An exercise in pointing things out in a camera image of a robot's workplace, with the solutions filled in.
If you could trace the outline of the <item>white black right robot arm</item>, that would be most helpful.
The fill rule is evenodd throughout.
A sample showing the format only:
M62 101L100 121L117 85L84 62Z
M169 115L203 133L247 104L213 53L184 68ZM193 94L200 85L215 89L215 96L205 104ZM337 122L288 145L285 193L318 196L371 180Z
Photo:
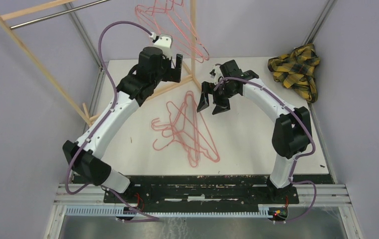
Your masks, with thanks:
M213 97L215 105L212 114L216 115L229 111L230 98L241 95L274 123L272 146L277 155L267 179L266 197L272 203L279 203L293 185L296 161L308 155L309 145L315 145L309 110L286 103L264 84L257 73L242 71L235 60L215 64L210 75L213 82L201 83L198 112L209 107L209 96Z

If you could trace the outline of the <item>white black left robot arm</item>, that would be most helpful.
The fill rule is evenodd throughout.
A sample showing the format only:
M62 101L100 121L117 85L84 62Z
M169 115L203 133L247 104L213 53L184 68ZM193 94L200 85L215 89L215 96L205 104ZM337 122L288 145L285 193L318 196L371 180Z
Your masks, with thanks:
M78 173L90 184L115 191L122 202L132 201L135 189L130 186L130 180L102 157L119 129L161 82L181 81L182 63L181 54L172 57L158 46L143 48L137 64L113 85L113 98L96 122L77 140L63 144L67 171Z

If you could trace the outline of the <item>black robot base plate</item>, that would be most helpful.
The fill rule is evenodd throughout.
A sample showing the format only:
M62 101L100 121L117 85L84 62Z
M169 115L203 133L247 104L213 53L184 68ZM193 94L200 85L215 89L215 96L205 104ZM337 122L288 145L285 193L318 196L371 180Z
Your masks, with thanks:
M146 213L250 213L259 205L285 206L300 203L301 189L309 181L332 183L331 176L295 175L299 185L273 189L266 175L130 176L131 184L120 196L137 203Z

